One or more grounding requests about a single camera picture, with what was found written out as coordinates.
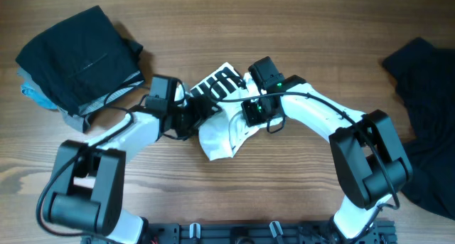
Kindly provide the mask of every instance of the dark clothing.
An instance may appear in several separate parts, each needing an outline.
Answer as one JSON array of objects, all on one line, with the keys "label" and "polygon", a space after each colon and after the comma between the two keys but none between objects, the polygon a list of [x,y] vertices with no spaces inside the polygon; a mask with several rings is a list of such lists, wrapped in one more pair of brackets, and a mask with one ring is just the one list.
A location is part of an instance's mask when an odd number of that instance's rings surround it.
[{"label": "dark clothing", "polygon": [[95,6],[37,35],[16,62],[49,100],[77,115],[81,105],[116,90],[139,70],[141,50],[140,44],[122,40]]},{"label": "dark clothing", "polygon": [[455,50],[416,38],[383,62],[397,79],[416,139],[404,144],[414,178],[403,194],[455,220]]}]

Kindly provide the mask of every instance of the brown surface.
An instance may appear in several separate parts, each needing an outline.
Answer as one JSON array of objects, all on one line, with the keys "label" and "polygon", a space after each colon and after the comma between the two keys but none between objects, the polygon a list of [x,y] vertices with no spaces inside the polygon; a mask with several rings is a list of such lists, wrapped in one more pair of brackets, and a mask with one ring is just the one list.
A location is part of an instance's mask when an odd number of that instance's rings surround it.
[{"label": "brown surface", "polygon": [[[454,1],[0,0],[0,243],[78,242],[45,234],[34,210],[59,144],[88,136],[21,95],[14,61],[53,24],[99,4],[149,51],[147,75],[152,68],[190,85],[226,61],[245,72],[269,55],[286,76],[306,78],[343,105],[386,111],[409,140],[406,110],[378,61],[415,36],[455,47]],[[121,117],[102,113],[89,136]],[[126,185],[124,207],[151,222],[327,219],[343,198],[329,146],[295,122],[273,136],[261,131],[234,159],[211,163],[197,138],[163,138],[127,166]],[[396,221],[400,243],[454,242],[455,222],[400,197],[402,209],[381,214]]]}]

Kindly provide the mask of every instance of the blue cloth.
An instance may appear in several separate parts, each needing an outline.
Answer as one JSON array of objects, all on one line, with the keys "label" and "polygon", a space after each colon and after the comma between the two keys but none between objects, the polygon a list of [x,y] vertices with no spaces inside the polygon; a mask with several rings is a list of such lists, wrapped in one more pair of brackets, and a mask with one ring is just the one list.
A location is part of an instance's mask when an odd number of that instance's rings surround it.
[{"label": "blue cloth", "polygon": [[31,98],[35,101],[39,106],[49,109],[49,110],[56,110],[57,106],[54,105],[46,96],[40,94],[38,91],[34,90],[33,87],[28,82],[24,82],[21,85],[21,92],[26,97]]}]

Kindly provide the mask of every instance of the white fabric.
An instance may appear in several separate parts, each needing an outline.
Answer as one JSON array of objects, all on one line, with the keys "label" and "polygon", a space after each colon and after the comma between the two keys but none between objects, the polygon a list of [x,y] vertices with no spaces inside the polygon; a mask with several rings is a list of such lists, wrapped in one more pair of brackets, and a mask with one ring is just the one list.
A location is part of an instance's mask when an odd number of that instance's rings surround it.
[{"label": "white fabric", "polygon": [[[218,68],[218,70],[210,74],[193,88],[198,88],[199,91],[202,91],[198,85],[206,82],[210,77],[217,79],[215,74],[225,68],[229,68],[235,75],[238,75],[229,63],[224,63]],[[259,95],[257,86],[249,73],[244,74],[243,80],[247,84],[246,90],[234,85],[236,90],[229,93],[227,89],[225,89],[227,97],[223,99],[231,100]],[[178,97],[176,99],[180,99],[182,97],[181,90],[177,91],[176,97]],[[248,139],[248,137],[251,137],[259,129],[267,126],[267,123],[264,123],[248,127],[243,117],[241,104],[242,102],[219,102],[217,105],[220,106],[223,111],[212,116],[199,127],[199,142],[209,160],[212,161],[215,159],[234,157],[235,153],[242,146],[243,142]],[[279,124],[281,121],[281,118],[272,120],[270,125],[273,126]]]}]

